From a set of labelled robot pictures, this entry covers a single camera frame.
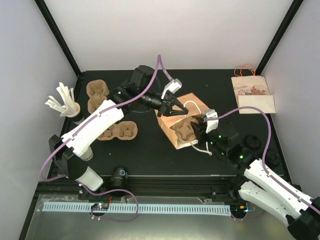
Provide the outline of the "brown pulp cup carrier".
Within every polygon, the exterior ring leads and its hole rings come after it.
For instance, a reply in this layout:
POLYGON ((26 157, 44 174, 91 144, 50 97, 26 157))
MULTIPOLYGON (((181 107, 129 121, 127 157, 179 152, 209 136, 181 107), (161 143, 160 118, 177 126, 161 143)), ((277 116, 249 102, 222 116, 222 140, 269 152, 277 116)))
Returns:
POLYGON ((170 129, 175 132, 177 139, 183 143, 189 143, 196 139, 195 133, 190 125, 192 119, 195 119, 195 117, 186 117, 170 127, 170 129))
POLYGON ((111 125, 98 138, 99 141, 111 141, 118 138, 122 141, 133 140, 138 134, 138 126, 133 121, 121 121, 111 125))

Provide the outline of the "brown paper takeout bag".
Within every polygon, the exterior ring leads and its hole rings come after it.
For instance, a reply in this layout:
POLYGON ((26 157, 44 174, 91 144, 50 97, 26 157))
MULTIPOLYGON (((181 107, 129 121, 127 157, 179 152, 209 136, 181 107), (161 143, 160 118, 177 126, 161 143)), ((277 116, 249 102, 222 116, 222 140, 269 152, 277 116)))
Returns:
POLYGON ((197 117, 202 117, 210 109, 194 93, 188 93, 177 98, 188 113, 177 116, 161 116, 157 118, 158 124, 175 149, 192 147, 194 150, 208 154, 206 149, 196 147, 198 140, 191 123, 198 123, 197 117))

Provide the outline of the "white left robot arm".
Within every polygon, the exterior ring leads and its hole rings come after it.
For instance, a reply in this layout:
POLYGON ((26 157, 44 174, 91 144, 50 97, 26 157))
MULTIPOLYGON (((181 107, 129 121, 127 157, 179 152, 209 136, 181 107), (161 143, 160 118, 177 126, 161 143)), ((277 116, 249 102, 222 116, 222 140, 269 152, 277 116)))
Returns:
POLYGON ((158 117, 188 114, 188 109, 174 95, 182 87, 178 79, 171 79, 161 93, 148 91, 156 76, 155 69, 140 65, 82 123, 61 137, 53 135, 49 139, 48 159, 61 170, 62 177, 86 186, 95 199, 101 200, 108 188, 86 162, 93 157, 91 144, 103 132, 140 105, 156 110, 158 117))

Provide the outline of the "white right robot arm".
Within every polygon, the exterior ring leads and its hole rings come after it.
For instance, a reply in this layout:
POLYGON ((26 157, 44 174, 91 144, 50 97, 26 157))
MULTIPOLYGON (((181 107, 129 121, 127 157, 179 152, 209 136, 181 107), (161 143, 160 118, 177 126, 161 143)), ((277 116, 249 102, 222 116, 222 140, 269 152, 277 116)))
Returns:
POLYGON ((320 235, 320 199, 311 198, 277 175, 243 145, 232 124, 209 127, 191 123, 196 139, 206 143, 219 160, 239 171, 227 189, 228 198, 253 203, 280 220, 296 240, 316 240, 320 235))

